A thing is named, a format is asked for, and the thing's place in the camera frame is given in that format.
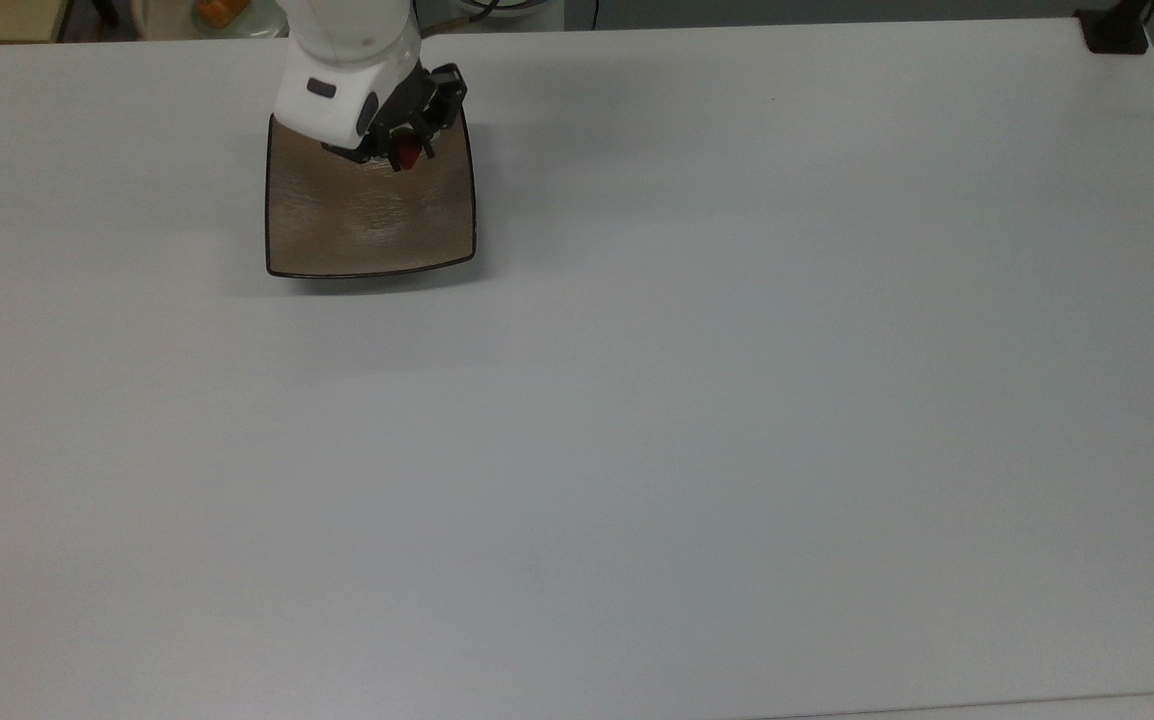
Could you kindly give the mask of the black Franka gripper body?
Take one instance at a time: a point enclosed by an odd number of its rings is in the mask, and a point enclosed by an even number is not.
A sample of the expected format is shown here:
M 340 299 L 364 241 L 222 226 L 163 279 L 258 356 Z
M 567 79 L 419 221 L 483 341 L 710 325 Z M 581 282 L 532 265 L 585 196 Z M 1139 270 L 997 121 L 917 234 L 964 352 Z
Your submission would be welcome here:
M 402 138 L 405 147 L 404 170 L 413 168 L 418 159 L 425 158 L 420 132 L 436 129 L 439 137 L 441 132 L 452 128 L 463 119 L 466 95 L 466 81 L 457 63 L 434 69 L 418 63 L 384 104 L 366 102 L 362 138 L 353 149 L 330 143 L 322 143 L 321 147 L 357 164 L 381 160 L 389 164 L 388 140 Z

